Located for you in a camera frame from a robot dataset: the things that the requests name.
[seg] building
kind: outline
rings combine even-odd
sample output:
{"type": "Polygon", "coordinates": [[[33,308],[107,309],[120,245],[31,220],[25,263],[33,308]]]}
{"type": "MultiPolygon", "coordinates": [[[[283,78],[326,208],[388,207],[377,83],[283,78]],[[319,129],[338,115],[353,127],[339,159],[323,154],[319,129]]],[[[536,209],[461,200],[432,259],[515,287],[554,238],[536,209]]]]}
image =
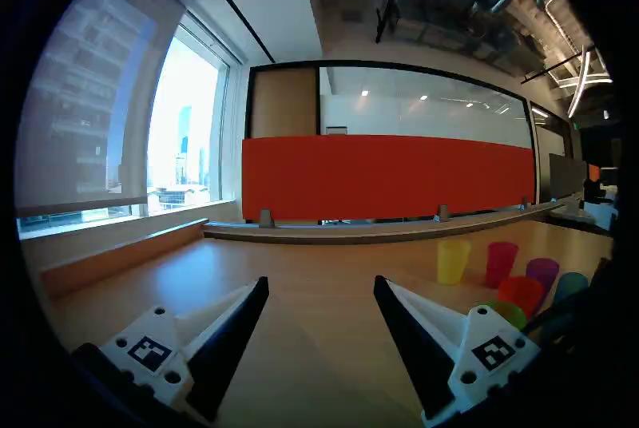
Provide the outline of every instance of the building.
{"type": "Polygon", "coordinates": [[[198,170],[197,170],[197,183],[200,185],[207,185],[204,182],[204,177],[205,177],[205,173],[208,172],[208,170],[205,170],[204,168],[204,164],[205,164],[205,156],[204,156],[204,147],[200,147],[200,159],[198,160],[198,170]]]}
{"type": "Polygon", "coordinates": [[[43,164],[50,168],[48,176],[65,178],[77,193],[120,184],[120,161],[107,162],[107,145],[115,112],[128,108],[116,95],[146,21],[138,15],[123,0],[76,0],[51,35],[32,80],[25,109],[33,107],[33,117],[37,113],[41,120],[25,126],[37,133],[46,129],[51,137],[43,141],[24,133],[24,150],[52,157],[43,164]],[[73,153],[67,160],[74,163],[60,164],[60,153],[73,153]]]}
{"type": "Polygon", "coordinates": [[[148,198],[150,212],[201,205],[210,201],[208,187],[197,184],[176,184],[167,188],[154,188],[148,192],[148,198]]]}
{"type": "Polygon", "coordinates": [[[187,153],[189,147],[189,128],[191,126],[191,105],[180,109],[177,121],[177,151],[187,153]]]}
{"type": "Polygon", "coordinates": [[[176,184],[186,183],[186,154],[178,153],[175,157],[175,181],[176,184]]]}

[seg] skyscraper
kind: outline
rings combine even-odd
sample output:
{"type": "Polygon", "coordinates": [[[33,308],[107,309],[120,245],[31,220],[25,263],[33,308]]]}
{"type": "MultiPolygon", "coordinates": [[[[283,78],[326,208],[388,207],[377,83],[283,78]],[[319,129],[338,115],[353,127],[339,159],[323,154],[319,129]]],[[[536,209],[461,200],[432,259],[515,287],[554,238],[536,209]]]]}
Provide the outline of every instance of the skyscraper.
{"type": "Polygon", "coordinates": [[[186,157],[189,150],[189,128],[191,125],[191,105],[180,109],[177,121],[177,157],[175,160],[175,181],[177,184],[185,184],[186,157]]]}
{"type": "Polygon", "coordinates": [[[204,147],[200,147],[200,160],[199,160],[199,170],[197,183],[200,185],[204,185],[204,147]]]}
{"type": "Polygon", "coordinates": [[[189,145],[189,128],[191,125],[191,105],[182,107],[177,122],[177,152],[186,153],[189,145]]]}

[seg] pink cup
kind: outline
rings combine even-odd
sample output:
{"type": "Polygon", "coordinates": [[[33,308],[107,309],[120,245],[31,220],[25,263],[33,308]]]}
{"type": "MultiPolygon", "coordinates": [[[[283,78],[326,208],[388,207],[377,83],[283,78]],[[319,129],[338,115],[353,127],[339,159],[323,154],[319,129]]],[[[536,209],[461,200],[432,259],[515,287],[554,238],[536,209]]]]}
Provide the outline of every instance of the pink cup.
{"type": "Polygon", "coordinates": [[[488,245],[486,263],[486,286],[499,288],[499,284],[510,276],[519,247],[511,242],[493,242],[488,245]]]}

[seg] orange panel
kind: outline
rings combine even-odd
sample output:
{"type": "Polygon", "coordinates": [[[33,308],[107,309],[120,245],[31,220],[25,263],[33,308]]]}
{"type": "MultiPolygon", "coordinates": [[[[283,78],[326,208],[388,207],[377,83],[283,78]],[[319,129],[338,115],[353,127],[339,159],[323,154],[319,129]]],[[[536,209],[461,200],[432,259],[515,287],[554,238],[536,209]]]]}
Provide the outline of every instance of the orange panel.
{"type": "Polygon", "coordinates": [[[592,182],[599,180],[601,178],[601,171],[599,170],[599,167],[588,164],[588,178],[590,178],[592,182]]]}
{"type": "Polygon", "coordinates": [[[430,216],[534,200],[531,149],[436,137],[346,135],[244,140],[242,209],[259,219],[430,216]]]}

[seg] red cup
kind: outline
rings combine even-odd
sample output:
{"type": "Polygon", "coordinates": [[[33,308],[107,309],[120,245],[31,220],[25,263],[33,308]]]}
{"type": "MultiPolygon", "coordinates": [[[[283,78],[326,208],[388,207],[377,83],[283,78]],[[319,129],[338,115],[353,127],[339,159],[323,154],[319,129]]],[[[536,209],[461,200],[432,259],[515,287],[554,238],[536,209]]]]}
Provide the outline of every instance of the red cup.
{"type": "Polygon", "coordinates": [[[488,262],[486,263],[488,288],[498,288],[499,284],[508,278],[518,250],[519,246],[511,242],[493,242],[488,245],[488,262]]]}
{"type": "Polygon", "coordinates": [[[520,307],[530,319],[544,296],[544,286],[527,276],[511,276],[499,285],[497,300],[511,302],[520,307]]]}

